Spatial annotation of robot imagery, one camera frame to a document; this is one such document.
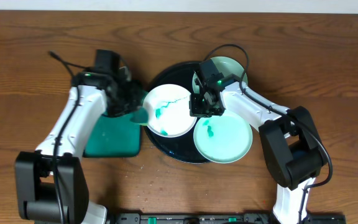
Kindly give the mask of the green scrub sponge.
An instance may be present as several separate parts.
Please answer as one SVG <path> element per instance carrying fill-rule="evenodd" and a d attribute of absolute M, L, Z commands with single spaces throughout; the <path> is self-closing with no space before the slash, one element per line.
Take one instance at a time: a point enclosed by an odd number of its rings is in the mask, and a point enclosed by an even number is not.
<path fill-rule="evenodd" d="M 147 126 L 149 122 L 149 113 L 144 107 L 139 107 L 132 113 L 130 121 L 141 126 Z"/>

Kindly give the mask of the white plate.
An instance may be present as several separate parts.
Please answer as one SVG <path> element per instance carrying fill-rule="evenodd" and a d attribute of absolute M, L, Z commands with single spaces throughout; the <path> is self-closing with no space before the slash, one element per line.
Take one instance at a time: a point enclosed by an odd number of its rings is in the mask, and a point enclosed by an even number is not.
<path fill-rule="evenodd" d="M 153 88 L 146 94 L 142 105 L 148 112 L 147 127 L 164 138 L 186 134 L 197 120 L 190 116 L 190 95 L 180 85 L 164 84 Z"/>

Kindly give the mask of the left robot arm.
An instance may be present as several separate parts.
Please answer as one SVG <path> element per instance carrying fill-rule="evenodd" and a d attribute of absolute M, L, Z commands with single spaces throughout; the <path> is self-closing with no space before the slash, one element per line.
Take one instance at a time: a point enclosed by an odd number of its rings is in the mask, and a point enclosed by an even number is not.
<path fill-rule="evenodd" d="M 98 49 L 94 64 L 71 76 L 68 101 L 55 126 L 33 152 L 14 164 L 19 216 L 37 223 L 109 223 L 105 206 L 93 203 L 81 166 L 86 144 L 101 117 L 118 118 L 141 104 L 142 86 L 126 61 Z"/>

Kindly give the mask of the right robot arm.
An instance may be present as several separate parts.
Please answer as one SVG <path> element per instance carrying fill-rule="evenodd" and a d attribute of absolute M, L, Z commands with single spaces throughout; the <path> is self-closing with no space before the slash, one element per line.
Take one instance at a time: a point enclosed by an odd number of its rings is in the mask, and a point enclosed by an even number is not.
<path fill-rule="evenodd" d="M 273 103 L 249 88 L 242 74 L 224 75 L 211 59 L 199 63 L 190 96 L 190 115 L 209 124 L 225 115 L 259 133 L 265 164 L 278 184 L 273 215 L 279 223 L 303 223 L 310 189 L 327 184 L 331 158 L 310 112 Z"/>

